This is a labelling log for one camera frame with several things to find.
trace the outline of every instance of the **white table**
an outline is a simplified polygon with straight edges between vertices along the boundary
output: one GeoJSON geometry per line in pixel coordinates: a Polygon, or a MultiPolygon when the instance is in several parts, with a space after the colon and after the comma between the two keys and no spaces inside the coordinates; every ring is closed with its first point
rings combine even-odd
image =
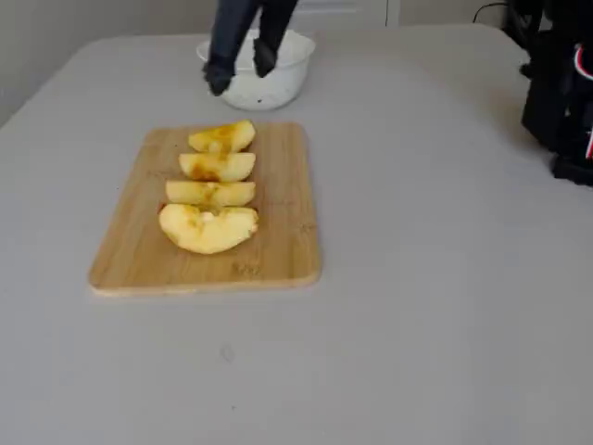
{"type": "Polygon", "coordinates": [[[84,48],[0,131],[0,443],[589,445],[593,191],[520,124],[483,27],[319,36],[302,96],[208,95],[199,38],[84,48]],[[86,271],[143,136],[292,120],[309,288],[100,299],[86,271]]]}

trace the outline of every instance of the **sliced apple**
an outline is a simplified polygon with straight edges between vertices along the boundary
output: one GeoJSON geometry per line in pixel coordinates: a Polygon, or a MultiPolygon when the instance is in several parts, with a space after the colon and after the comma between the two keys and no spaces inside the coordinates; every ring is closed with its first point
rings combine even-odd
{"type": "Polygon", "coordinates": [[[238,153],[245,150],[255,137],[253,123],[239,121],[192,134],[189,145],[200,153],[238,153]]]}
{"type": "Polygon", "coordinates": [[[209,255],[248,240],[258,230],[258,213],[247,208],[203,211],[169,204],[158,215],[160,228],[178,248],[209,255]]]}
{"type": "Polygon", "coordinates": [[[217,155],[195,153],[179,155],[183,173],[195,181],[236,183],[243,181],[253,171],[256,155],[253,153],[233,153],[217,155]]]}
{"type": "Polygon", "coordinates": [[[170,202],[213,207],[243,207],[256,194],[255,183],[196,183],[167,181],[165,191],[170,202]]]}

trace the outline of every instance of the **plastic bowl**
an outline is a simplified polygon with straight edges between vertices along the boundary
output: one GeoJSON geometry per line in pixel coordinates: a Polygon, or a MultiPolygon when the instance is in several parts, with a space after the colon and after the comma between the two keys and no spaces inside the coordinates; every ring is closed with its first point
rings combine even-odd
{"type": "MultiPolygon", "coordinates": [[[[222,99],[229,105],[253,110],[274,109],[286,105],[298,96],[309,70],[309,60],[315,43],[304,35],[287,31],[278,54],[276,69],[264,79],[253,65],[253,41],[259,32],[250,31],[236,61],[236,75],[222,99]]],[[[200,44],[197,54],[206,62],[210,41],[200,44]]]]}

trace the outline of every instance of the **cutting board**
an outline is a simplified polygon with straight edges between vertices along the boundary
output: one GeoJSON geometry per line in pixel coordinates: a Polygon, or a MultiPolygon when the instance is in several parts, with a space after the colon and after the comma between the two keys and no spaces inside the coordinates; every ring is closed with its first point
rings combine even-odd
{"type": "Polygon", "coordinates": [[[132,167],[89,272],[101,295],[129,296],[200,290],[303,286],[317,280],[320,260],[311,200],[305,133],[295,123],[262,123],[251,151],[256,183],[249,207],[259,230],[244,244],[215,255],[174,246],[158,226],[165,181],[182,179],[180,153],[192,153],[200,127],[151,132],[132,167]]]}

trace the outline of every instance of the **wall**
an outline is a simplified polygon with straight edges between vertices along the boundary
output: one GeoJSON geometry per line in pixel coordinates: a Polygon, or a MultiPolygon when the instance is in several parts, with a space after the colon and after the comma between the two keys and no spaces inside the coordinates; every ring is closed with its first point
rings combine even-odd
{"type": "Polygon", "coordinates": [[[0,126],[81,46],[208,30],[214,0],[0,0],[0,126]]]}
{"type": "MultiPolygon", "coordinates": [[[[401,0],[399,24],[419,23],[468,23],[480,6],[492,0],[401,0]]],[[[484,9],[479,22],[499,26],[504,16],[504,6],[484,9]]]]}

